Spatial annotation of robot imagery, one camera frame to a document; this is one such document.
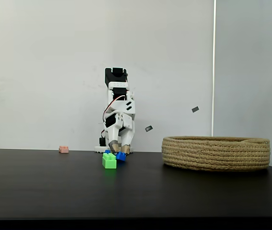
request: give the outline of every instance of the white wall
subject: white wall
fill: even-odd
[[[214,136],[271,140],[272,1],[217,0]]]
[[[0,0],[0,148],[92,150],[106,67],[129,74],[136,150],[210,135],[212,36],[211,0]]]

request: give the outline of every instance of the cable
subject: cable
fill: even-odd
[[[106,113],[106,111],[109,109],[109,107],[112,105],[112,103],[115,102],[115,101],[117,101],[120,97],[125,97],[125,95],[121,95],[121,96],[113,99],[112,102],[110,102],[109,105],[106,107],[106,109],[104,110],[103,116],[102,116],[103,122],[105,122],[105,120],[104,120],[104,114]]]

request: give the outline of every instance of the rope basket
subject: rope basket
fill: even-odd
[[[270,163],[270,141],[262,138],[167,137],[165,164],[205,171],[254,171]]]

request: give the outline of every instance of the table surface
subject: table surface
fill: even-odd
[[[0,149],[0,218],[272,217],[272,167],[201,172],[136,152],[102,166],[91,151]]]

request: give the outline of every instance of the toy block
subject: toy block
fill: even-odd
[[[125,153],[124,152],[118,152],[116,155],[116,160],[125,161]]]
[[[59,146],[58,151],[60,153],[69,153],[69,148],[68,148],[68,146]]]
[[[106,169],[116,169],[117,161],[115,155],[112,153],[103,153],[102,165]]]

